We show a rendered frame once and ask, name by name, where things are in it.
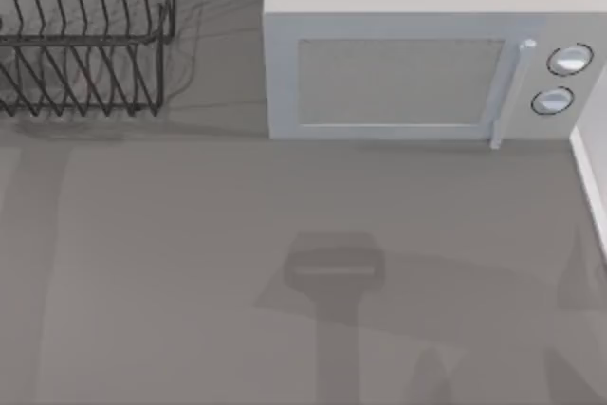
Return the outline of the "microwave oven door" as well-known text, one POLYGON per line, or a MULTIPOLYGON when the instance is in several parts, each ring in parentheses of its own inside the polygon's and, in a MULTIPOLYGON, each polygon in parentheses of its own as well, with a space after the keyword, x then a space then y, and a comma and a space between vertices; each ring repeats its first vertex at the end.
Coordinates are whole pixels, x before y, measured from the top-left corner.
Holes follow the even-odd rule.
POLYGON ((274 139, 487 140, 544 20, 518 13, 268 13, 274 139))

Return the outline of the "small white microwave knob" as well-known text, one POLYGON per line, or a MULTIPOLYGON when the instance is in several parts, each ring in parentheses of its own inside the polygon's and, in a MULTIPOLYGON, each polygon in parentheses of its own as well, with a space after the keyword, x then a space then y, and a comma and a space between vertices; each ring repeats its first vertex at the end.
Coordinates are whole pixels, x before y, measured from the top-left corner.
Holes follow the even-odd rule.
POLYGON ((553 116, 566 111, 574 101, 575 95, 570 89, 556 87, 536 94, 530 106, 540 116, 553 116))

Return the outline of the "large white microwave knob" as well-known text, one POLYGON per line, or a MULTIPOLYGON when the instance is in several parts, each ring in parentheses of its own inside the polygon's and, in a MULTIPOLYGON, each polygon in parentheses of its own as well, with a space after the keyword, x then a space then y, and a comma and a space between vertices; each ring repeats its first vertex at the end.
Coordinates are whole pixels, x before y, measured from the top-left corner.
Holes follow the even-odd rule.
POLYGON ((546 62, 547 69, 553 75, 568 77, 582 72, 594 59, 594 52, 586 44, 555 49, 546 62))

